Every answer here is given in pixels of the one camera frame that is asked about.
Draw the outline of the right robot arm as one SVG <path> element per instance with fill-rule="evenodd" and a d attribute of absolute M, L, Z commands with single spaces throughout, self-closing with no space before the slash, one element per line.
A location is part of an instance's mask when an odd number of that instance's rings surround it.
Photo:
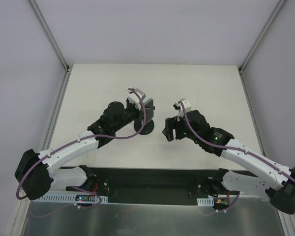
<path fill-rule="evenodd" d="M 215 193 L 245 192 L 268 200 L 283 213 L 295 213 L 295 166 L 288 167 L 258 155 L 231 133 L 211 127 L 197 110 L 183 117 L 167 118 L 162 133 L 169 142 L 188 138 L 205 152 L 232 161 L 252 173 L 252 176 L 245 176 L 222 169 L 223 175 L 211 182 Z"/>

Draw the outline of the black phone stand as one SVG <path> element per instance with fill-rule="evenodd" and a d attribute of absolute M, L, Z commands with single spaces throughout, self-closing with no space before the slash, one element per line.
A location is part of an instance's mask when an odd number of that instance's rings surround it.
<path fill-rule="evenodd" d="M 151 119 L 148 122 L 145 122 L 144 127 L 139 132 L 142 125 L 143 125 L 143 120 L 138 120 L 138 119 L 134 120 L 133 128 L 136 131 L 136 133 L 138 133 L 139 135 L 148 135 L 154 130 L 154 127 L 155 127 L 154 121 L 153 119 Z"/>

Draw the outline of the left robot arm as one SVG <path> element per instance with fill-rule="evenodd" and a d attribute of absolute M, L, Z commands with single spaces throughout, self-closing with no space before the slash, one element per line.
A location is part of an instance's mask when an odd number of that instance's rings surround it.
<path fill-rule="evenodd" d="M 154 110 L 153 99 L 144 101 L 132 93 L 125 105 L 111 102 L 100 118 L 72 141 L 40 152 L 25 151 L 14 174 L 19 183 L 16 198 L 37 200 L 52 189 L 78 187 L 83 191 L 94 191 L 96 178 L 86 165 L 71 169 L 63 169 L 63 165 L 117 140 L 116 133 L 130 123 L 134 124 L 135 133 L 125 139 L 151 133 Z"/>

